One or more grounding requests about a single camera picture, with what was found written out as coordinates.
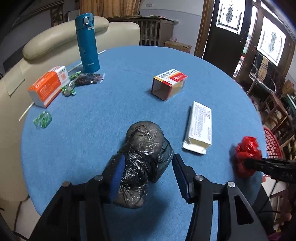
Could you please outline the black plastic bag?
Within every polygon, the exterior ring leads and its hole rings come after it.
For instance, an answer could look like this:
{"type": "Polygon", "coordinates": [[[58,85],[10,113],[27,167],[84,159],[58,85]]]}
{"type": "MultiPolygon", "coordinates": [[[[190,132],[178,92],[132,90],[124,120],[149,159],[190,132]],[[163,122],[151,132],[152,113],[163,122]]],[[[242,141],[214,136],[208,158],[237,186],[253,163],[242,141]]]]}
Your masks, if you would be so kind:
{"type": "Polygon", "coordinates": [[[144,204],[147,184],[156,183],[165,172],[173,158],[173,148],[159,125],[146,120],[129,127],[124,145],[111,157],[108,168],[115,168],[120,154],[125,156],[125,171],[113,203],[125,208],[140,208],[144,204]]]}

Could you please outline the long white medicine box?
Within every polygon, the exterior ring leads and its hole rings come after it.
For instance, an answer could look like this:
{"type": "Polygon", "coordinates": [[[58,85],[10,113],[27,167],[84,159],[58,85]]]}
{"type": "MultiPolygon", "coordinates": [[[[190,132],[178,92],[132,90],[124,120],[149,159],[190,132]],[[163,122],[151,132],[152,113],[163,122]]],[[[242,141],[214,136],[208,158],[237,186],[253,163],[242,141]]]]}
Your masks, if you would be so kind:
{"type": "Polygon", "coordinates": [[[205,155],[212,145],[212,110],[193,102],[187,124],[183,148],[205,155]]]}

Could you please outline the red plastic bag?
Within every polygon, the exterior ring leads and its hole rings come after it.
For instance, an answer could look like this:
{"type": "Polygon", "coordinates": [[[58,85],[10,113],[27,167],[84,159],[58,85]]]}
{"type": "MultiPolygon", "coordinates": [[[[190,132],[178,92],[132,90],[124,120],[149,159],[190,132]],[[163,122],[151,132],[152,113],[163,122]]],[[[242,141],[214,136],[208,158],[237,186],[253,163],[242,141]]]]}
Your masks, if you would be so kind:
{"type": "Polygon", "coordinates": [[[234,166],[236,174],[240,178],[249,178],[256,172],[253,169],[245,167],[245,161],[248,158],[260,160],[262,152],[258,149],[259,145],[255,137],[244,136],[242,141],[235,148],[234,166]]]}

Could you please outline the red yellow medicine box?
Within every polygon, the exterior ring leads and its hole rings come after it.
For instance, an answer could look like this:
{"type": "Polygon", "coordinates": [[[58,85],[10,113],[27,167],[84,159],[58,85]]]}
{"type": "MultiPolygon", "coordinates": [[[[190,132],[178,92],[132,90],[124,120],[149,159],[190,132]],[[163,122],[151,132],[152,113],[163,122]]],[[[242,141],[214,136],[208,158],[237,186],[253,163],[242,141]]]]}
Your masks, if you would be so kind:
{"type": "Polygon", "coordinates": [[[188,76],[171,69],[153,78],[151,93],[163,101],[167,101],[184,88],[188,76]]]}

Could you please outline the red plastic mesh basket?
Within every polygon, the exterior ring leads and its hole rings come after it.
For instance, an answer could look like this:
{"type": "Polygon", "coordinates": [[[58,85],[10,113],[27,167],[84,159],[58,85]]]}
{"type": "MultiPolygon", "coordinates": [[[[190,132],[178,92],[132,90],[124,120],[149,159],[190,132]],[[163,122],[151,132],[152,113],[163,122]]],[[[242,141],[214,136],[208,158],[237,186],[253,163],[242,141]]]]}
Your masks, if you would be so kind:
{"type": "Polygon", "coordinates": [[[283,159],[280,145],[269,128],[263,126],[268,158],[283,159]]]}

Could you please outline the wooden chair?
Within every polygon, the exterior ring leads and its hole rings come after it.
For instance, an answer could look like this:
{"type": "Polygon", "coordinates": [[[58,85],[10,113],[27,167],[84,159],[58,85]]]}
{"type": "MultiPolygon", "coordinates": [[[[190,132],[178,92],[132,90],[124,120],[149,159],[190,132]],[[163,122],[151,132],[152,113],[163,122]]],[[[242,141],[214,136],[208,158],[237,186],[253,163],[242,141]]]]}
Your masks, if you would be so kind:
{"type": "Polygon", "coordinates": [[[267,94],[267,98],[259,106],[261,113],[264,111],[267,113],[262,123],[264,125],[267,123],[270,126],[281,151],[289,151],[290,141],[295,139],[295,127],[280,99],[285,78],[276,66],[260,53],[255,56],[249,78],[252,80],[252,84],[246,94],[250,95],[254,87],[258,87],[267,94]]]}

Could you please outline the blue table cloth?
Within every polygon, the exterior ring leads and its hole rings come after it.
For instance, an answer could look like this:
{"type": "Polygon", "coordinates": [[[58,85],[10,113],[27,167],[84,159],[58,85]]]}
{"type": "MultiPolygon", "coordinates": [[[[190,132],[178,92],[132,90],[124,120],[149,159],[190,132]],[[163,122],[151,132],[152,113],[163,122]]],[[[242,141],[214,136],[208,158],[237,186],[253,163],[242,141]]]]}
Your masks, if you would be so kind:
{"type": "Polygon", "coordinates": [[[102,82],[33,107],[23,173],[40,214],[30,240],[267,240],[252,205],[262,173],[236,173],[236,148],[266,154],[262,123],[227,74],[177,50],[100,56],[102,82]]]}

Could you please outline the green candy wrappers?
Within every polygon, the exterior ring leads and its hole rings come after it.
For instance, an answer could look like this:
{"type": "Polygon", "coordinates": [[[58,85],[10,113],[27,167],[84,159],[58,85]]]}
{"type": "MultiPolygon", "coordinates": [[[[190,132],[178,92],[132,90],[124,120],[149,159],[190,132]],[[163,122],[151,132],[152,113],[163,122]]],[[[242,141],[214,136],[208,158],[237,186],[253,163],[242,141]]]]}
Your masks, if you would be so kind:
{"type": "Polygon", "coordinates": [[[37,118],[33,120],[36,128],[46,128],[52,121],[51,114],[43,111],[37,118]]]}

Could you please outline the green candy wrapper pile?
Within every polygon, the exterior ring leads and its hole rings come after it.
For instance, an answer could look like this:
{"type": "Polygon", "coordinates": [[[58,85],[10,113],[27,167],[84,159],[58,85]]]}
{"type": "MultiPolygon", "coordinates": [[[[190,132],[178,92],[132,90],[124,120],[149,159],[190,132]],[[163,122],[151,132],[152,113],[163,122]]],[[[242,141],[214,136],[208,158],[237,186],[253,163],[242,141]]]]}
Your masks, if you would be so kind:
{"type": "Polygon", "coordinates": [[[61,88],[62,94],[65,97],[76,95],[75,81],[81,74],[82,74],[81,71],[77,71],[74,74],[72,74],[69,78],[69,81],[61,88]]]}

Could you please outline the clear bag of dark candies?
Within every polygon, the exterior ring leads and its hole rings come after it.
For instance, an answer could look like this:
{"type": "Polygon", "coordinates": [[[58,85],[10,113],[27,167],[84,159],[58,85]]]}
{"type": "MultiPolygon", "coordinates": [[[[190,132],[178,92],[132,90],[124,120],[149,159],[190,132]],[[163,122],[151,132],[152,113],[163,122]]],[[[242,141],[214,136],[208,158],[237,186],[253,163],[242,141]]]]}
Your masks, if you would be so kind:
{"type": "Polygon", "coordinates": [[[84,73],[79,75],[75,81],[75,87],[84,86],[84,85],[92,85],[102,83],[104,80],[105,74],[94,74],[94,73],[84,73]]]}

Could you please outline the teal thermos bottle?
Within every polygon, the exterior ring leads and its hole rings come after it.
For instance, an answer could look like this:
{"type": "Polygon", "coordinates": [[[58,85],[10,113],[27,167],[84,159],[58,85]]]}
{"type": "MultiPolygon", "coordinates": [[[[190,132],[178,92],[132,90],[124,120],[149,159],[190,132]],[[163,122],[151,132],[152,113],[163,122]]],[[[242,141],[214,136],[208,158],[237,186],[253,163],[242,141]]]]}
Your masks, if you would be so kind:
{"type": "Polygon", "coordinates": [[[85,13],[75,18],[77,43],[84,73],[95,73],[100,69],[97,54],[94,16],[85,13]]]}

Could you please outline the wooden slatted crib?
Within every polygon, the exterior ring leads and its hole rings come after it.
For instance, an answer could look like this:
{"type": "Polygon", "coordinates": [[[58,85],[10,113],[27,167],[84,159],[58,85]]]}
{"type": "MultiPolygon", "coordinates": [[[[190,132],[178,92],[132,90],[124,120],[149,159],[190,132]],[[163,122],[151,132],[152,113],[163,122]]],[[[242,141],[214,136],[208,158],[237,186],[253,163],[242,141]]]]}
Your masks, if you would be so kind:
{"type": "Polygon", "coordinates": [[[133,22],[140,28],[139,44],[143,46],[164,47],[173,36],[174,22],[161,16],[114,16],[111,22],[133,22]]]}

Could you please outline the dark wooden door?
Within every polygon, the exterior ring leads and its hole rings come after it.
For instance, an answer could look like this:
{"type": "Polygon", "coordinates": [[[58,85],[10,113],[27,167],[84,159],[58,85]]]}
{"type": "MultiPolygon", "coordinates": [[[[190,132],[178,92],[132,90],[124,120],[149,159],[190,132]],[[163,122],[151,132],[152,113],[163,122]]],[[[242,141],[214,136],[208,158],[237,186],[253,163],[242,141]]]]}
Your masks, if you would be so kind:
{"type": "Polygon", "coordinates": [[[252,0],[215,1],[203,59],[233,76],[251,23],[252,0]]]}

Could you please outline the orange curtain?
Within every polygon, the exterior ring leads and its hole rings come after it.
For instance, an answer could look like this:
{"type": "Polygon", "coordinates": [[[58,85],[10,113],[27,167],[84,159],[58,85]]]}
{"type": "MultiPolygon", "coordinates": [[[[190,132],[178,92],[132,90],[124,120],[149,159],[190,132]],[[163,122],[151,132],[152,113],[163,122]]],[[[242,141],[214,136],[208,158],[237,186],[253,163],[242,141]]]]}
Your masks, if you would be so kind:
{"type": "Polygon", "coordinates": [[[141,0],[80,0],[82,14],[93,13],[94,16],[112,18],[115,16],[138,15],[144,1],[141,0]]]}

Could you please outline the cardboard box by wall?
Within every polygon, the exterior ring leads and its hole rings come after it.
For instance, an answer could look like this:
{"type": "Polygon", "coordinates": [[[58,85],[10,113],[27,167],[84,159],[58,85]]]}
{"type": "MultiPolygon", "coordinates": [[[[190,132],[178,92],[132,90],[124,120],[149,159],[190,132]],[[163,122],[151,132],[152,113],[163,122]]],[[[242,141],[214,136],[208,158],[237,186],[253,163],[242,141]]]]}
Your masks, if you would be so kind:
{"type": "Polygon", "coordinates": [[[183,44],[183,43],[180,43],[180,42],[165,41],[164,47],[172,48],[172,49],[182,51],[182,52],[185,52],[185,53],[190,53],[192,46],[187,45],[187,44],[183,44]]]}

